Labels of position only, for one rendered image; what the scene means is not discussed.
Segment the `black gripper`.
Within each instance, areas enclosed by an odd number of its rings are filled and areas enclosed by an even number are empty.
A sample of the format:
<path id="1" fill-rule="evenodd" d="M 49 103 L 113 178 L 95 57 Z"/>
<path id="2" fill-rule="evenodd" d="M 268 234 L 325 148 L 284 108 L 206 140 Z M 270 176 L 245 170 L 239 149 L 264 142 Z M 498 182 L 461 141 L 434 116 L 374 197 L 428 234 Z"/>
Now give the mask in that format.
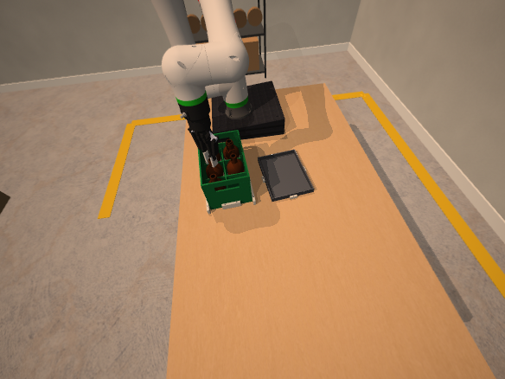
<path id="1" fill-rule="evenodd" d="M 210 158 L 211 164 L 215 167 L 218 164 L 216 155 L 219 153 L 218 136 L 215 136 L 210 129 L 211 120 L 209 115 L 200 120 L 187 120 L 189 132 L 199 150 L 203 152 L 206 164 Z M 203 131 L 203 132 L 201 132 Z"/>

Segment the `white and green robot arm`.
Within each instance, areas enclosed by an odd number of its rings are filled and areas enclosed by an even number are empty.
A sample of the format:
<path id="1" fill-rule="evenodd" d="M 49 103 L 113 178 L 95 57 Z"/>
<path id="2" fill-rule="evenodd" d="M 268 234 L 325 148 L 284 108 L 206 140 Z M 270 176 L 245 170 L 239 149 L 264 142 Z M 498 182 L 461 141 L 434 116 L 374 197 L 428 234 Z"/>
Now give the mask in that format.
<path id="1" fill-rule="evenodd" d="M 253 111 L 245 77 L 249 56 L 232 1 L 198 1 L 208 33 L 204 44 L 195 44 L 183 0 L 151 0 L 171 45 L 163 56 L 162 70 L 176 96 L 180 118 L 206 118 L 208 99 L 218 96 L 226 103 L 228 118 L 246 118 Z"/>

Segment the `green bottle crate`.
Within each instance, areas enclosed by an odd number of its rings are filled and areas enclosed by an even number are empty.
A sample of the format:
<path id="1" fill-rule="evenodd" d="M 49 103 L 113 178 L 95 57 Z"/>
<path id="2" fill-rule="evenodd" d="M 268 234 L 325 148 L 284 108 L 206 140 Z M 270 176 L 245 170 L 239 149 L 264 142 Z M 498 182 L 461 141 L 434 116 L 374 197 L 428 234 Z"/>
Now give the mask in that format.
<path id="1" fill-rule="evenodd" d="M 240 152 L 240 157 L 238 159 L 244 165 L 244 171 L 237 174 L 228 175 L 227 173 L 227 163 L 229 160 L 224 159 L 223 150 L 226 147 L 226 142 L 218 143 L 219 153 L 221 155 L 221 161 L 218 162 L 222 166 L 224 171 L 223 177 L 218 177 L 222 179 L 222 181 L 208 183 L 211 179 L 208 179 L 206 168 L 208 164 L 206 164 L 203 152 L 198 149 L 198 158 L 199 158 L 199 170 L 200 170 L 200 180 L 202 191 L 208 201 L 208 205 L 210 209 L 219 209 L 222 208 L 222 204 L 229 202 L 237 202 L 240 201 L 240 204 L 246 202 L 252 202 L 252 191 L 251 191 L 251 183 L 250 176 L 247 169 L 247 165 L 245 168 L 246 158 L 243 151 L 242 143 L 240 137 L 231 135 L 231 134 L 219 134 L 215 135 L 220 138 L 230 138 L 233 141 L 233 144 L 236 145 Z M 241 154 L 242 149 L 242 154 Z M 243 160 L 244 156 L 244 160 Z M 201 161 L 200 161 L 201 158 Z M 247 170 L 247 174 L 246 174 Z M 214 188 L 226 186 L 226 189 L 216 190 Z"/>

